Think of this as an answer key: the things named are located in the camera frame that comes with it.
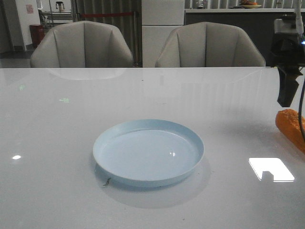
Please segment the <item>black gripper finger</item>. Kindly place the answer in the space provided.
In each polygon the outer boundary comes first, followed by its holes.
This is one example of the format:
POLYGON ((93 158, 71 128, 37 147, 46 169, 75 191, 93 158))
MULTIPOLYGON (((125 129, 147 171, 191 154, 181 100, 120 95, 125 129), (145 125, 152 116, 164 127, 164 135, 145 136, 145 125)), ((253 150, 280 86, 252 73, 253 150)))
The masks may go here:
POLYGON ((282 107, 290 107, 299 83, 297 77, 302 75, 299 67, 278 67, 280 86, 277 101, 282 107))

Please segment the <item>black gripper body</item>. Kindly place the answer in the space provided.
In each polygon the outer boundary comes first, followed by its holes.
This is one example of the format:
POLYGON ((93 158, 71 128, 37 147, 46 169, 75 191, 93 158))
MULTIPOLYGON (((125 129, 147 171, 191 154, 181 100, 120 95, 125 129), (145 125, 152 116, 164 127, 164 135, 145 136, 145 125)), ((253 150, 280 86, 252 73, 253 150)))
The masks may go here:
POLYGON ((274 34, 269 54, 270 66, 305 65, 305 40, 299 38, 295 14, 284 14, 274 20, 274 34))

